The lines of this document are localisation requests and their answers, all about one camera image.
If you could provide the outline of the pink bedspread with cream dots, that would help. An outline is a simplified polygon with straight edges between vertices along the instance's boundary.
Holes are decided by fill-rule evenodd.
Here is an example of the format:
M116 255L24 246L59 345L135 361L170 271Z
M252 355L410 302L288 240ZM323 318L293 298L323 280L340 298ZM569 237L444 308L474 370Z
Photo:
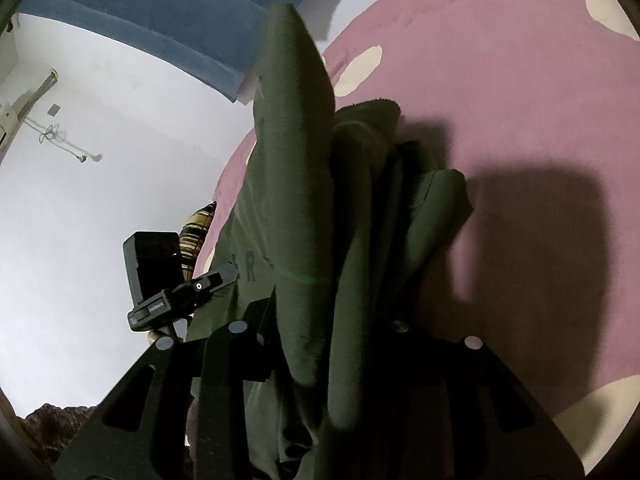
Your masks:
M615 0L380 0L326 50L472 214L409 310L486 342L587 474L639 422L639 40Z

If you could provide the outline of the dark green t-shirt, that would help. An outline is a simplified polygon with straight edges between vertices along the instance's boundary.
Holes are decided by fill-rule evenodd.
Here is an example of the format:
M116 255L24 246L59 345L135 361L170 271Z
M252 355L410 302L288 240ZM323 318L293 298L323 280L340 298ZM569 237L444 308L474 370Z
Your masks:
M191 339L238 318L252 350L216 349L198 406L242 413L245 479L420 479L434 472L410 292L469 218L464 175L400 142L399 106L337 107L303 20L267 15L256 143L215 247L239 278L194 315Z

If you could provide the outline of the grey wall socket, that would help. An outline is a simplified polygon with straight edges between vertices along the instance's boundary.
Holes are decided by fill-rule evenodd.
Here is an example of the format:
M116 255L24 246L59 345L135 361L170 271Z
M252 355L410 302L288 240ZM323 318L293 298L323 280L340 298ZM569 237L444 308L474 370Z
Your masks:
M54 117L56 114L58 114L58 111L61 109L61 107L58 106L58 104L52 104L51 107L48 110L48 114L52 117Z

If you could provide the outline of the blue curtain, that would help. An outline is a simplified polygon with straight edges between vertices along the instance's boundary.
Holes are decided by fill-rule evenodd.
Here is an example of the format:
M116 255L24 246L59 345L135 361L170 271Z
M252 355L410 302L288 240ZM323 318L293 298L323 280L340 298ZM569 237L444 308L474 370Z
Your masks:
M235 101L274 2L303 0L22 0L18 10L149 53Z

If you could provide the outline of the striped yellow black pillow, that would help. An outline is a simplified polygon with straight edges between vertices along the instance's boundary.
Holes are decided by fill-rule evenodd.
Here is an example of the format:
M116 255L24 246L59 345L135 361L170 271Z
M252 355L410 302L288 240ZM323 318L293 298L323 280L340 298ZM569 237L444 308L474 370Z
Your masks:
M217 204L211 202L195 211L186 219L179 233L180 259L183 277L186 281L193 278L193 273L210 225L213 222Z

